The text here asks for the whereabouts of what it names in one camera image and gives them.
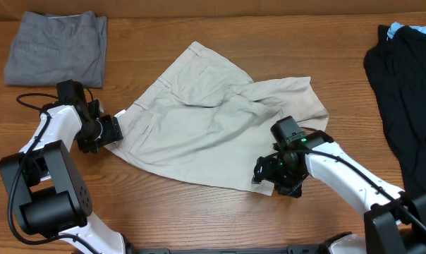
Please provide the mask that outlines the beige khaki shorts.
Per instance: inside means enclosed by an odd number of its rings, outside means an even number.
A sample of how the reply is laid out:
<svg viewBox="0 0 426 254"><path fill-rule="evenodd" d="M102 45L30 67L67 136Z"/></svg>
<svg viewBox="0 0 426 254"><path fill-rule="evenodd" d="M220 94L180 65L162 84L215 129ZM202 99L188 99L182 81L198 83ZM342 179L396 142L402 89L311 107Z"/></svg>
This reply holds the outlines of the beige khaki shorts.
<svg viewBox="0 0 426 254"><path fill-rule="evenodd" d="M255 82L194 42L117 114L123 139L108 149L159 176L271 195L274 184L254 184L253 169L272 153L271 126L287 116L304 128L327 127L309 77Z"/></svg>

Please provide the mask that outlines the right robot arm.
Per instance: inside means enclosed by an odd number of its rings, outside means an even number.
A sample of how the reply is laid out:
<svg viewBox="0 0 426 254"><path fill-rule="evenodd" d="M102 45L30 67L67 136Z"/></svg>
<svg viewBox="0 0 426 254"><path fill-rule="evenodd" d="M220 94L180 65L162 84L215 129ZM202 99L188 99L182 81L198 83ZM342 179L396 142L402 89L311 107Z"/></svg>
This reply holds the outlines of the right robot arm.
<svg viewBox="0 0 426 254"><path fill-rule="evenodd" d="M298 198L311 176L330 187L364 220L365 234L343 232L288 253L426 253L426 194L412 195L381 180L349 157L323 131L305 133L287 116L270 131L275 152L257 159L252 182L269 181L279 194Z"/></svg>

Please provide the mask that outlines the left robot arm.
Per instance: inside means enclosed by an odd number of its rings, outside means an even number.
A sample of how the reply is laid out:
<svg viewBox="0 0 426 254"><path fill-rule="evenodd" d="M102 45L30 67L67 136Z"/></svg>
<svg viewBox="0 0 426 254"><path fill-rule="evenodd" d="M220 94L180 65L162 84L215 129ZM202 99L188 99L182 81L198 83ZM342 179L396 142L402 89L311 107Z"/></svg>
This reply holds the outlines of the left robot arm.
<svg viewBox="0 0 426 254"><path fill-rule="evenodd" d="M8 193L11 233L29 246L65 241L83 253L134 253L123 234L93 211L90 191L70 150L84 153L123 138L117 118L104 114L98 99L74 80L56 85L54 101L38 108L40 123L30 141L0 161Z"/></svg>

